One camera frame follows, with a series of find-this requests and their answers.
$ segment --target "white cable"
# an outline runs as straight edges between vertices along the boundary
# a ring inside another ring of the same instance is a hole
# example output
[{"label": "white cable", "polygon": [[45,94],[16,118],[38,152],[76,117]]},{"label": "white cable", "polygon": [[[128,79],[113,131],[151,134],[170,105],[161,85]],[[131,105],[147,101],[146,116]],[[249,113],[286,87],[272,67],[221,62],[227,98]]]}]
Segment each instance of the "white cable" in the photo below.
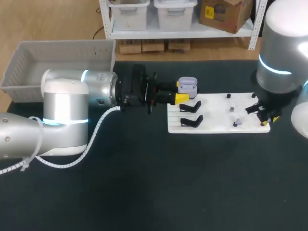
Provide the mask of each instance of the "white cable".
[{"label": "white cable", "polygon": [[15,170],[15,169],[21,167],[22,165],[25,164],[25,162],[26,162],[26,159],[21,161],[21,162],[19,162],[19,163],[17,163],[16,165],[13,165],[13,166],[10,166],[10,167],[7,167],[5,169],[0,170],[0,175],[2,175],[4,173],[7,173],[7,172],[10,172],[12,170]]},{"label": "white cable", "polygon": [[36,119],[38,121],[39,124],[39,138],[38,138],[38,143],[37,146],[35,148],[35,151],[33,152],[33,154],[30,156],[30,158],[26,159],[26,162],[24,163],[23,167],[21,168],[21,171],[23,172],[27,167],[29,167],[30,162],[34,159],[34,157],[36,157],[36,155],[39,153],[39,150],[42,146],[43,143],[43,131],[44,131],[44,126],[43,123],[41,121],[40,118],[31,116],[29,117],[29,119]]},{"label": "white cable", "polygon": [[90,147],[91,147],[91,145],[92,145],[92,143],[93,143],[93,141],[94,141],[94,139],[95,139],[95,137],[96,137],[97,131],[98,131],[98,129],[100,128],[100,126],[101,126],[101,124],[102,124],[102,121],[106,118],[106,116],[107,116],[109,113],[111,113],[111,112],[113,112],[113,111],[120,111],[120,110],[121,110],[121,109],[120,109],[119,106],[112,107],[112,108],[108,109],[108,110],[101,116],[101,118],[99,119],[99,121],[98,121],[97,124],[96,124],[96,127],[95,127],[95,129],[94,129],[94,132],[93,132],[93,134],[92,134],[92,137],[91,137],[91,139],[90,139],[90,142],[88,143],[88,146],[86,147],[86,150],[85,150],[85,151],[83,152],[83,154],[82,154],[77,160],[75,160],[74,162],[72,162],[72,163],[70,163],[70,164],[67,164],[67,165],[57,165],[57,164],[53,164],[53,163],[51,163],[51,162],[48,162],[48,161],[44,160],[43,158],[41,158],[41,157],[39,157],[39,156],[36,156],[36,159],[38,159],[38,160],[39,160],[40,162],[42,162],[43,164],[48,165],[48,166],[50,166],[50,167],[54,167],[54,168],[69,168],[69,167],[72,167],[72,166],[78,164],[78,163],[86,156],[86,154],[88,153],[88,151],[89,151],[89,149],[90,149]]},{"label": "white cable", "polygon": [[39,124],[39,130],[40,130],[40,135],[39,135],[39,139],[38,139],[38,143],[37,143],[37,146],[35,148],[35,151],[33,152],[33,154],[31,155],[30,158],[26,158],[24,159],[23,161],[13,165],[13,166],[10,166],[10,167],[7,167],[3,170],[0,170],[0,175],[4,174],[4,173],[7,173],[7,172],[10,172],[12,170],[15,170],[19,167],[23,167],[21,169],[21,171],[24,171],[27,167],[29,167],[29,163],[33,160],[33,158],[38,154],[41,146],[42,146],[42,142],[43,142],[43,123],[41,121],[41,119],[37,118],[37,117],[29,117],[29,119],[36,119],[38,121],[38,124]]}]

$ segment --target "white plastic basket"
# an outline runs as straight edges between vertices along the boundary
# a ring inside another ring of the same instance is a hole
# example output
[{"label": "white plastic basket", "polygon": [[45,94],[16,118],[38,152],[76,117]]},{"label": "white plastic basket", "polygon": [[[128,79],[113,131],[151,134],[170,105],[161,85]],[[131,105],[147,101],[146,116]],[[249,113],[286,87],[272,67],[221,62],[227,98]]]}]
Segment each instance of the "white plastic basket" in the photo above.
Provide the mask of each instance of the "white plastic basket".
[{"label": "white plastic basket", "polygon": [[188,31],[191,29],[193,8],[197,0],[154,0],[158,9],[161,31]]},{"label": "white plastic basket", "polygon": [[115,40],[24,41],[7,66],[0,88],[15,103],[43,102],[40,82],[48,69],[112,71]]},{"label": "white plastic basket", "polygon": [[108,3],[117,30],[146,30],[146,14],[150,0],[139,0],[139,2],[136,4]]}]

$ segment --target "yellow label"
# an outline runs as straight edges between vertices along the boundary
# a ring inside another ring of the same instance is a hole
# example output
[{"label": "yellow label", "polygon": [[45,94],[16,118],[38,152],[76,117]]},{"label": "yellow label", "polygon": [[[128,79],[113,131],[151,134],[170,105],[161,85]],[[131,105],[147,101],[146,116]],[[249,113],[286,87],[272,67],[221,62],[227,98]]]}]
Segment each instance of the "yellow label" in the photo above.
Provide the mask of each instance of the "yellow label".
[{"label": "yellow label", "polygon": [[279,118],[279,116],[278,117],[274,117],[273,123],[275,123],[278,118]]},{"label": "yellow label", "polygon": [[209,7],[209,6],[205,7],[205,17],[214,19],[214,8],[213,7]]}]

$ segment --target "white storage bin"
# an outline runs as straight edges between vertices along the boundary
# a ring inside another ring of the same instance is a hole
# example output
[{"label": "white storage bin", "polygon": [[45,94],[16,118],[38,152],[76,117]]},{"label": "white storage bin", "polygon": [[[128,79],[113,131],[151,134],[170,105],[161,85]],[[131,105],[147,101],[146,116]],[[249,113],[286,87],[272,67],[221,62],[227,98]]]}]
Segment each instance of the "white storage bin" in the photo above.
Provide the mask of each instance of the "white storage bin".
[{"label": "white storage bin", "polygon": [[125,4],[108,3],[117,30],[146,30],[146,13],[150,0],[122,0],[121,2]]},{"label": "white storage bin", "polygon": [[197,0],[154,0],[158,9],[161,31],[187,31],[191,29],[193,8]]}]

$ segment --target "white board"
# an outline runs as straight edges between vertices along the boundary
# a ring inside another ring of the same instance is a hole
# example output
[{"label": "white board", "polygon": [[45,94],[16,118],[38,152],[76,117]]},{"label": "white board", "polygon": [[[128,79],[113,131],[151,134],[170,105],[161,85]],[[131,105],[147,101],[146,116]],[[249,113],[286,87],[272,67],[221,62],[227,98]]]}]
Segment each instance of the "white board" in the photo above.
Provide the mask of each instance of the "white board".
[{"label": "white board", "polygon": [[[252,98],[252,93],[231,93],[231,98],[225,94],[198,94],[193,100],[184,103],[189,106],[201,100],[202,105],[196,113],[180,112],[178,105],[167,105],[168,132],[169,133],[266,133],[270,126],[261,126],[260,120],[254,113],[247,114],[245,108],[258,102],[258,98]],[[203,121],[197,128],[181,126],[180,119],[187,118],[195,121],[199,115],[203,115]],[[233,126],[236,119],[243,124]]]}]

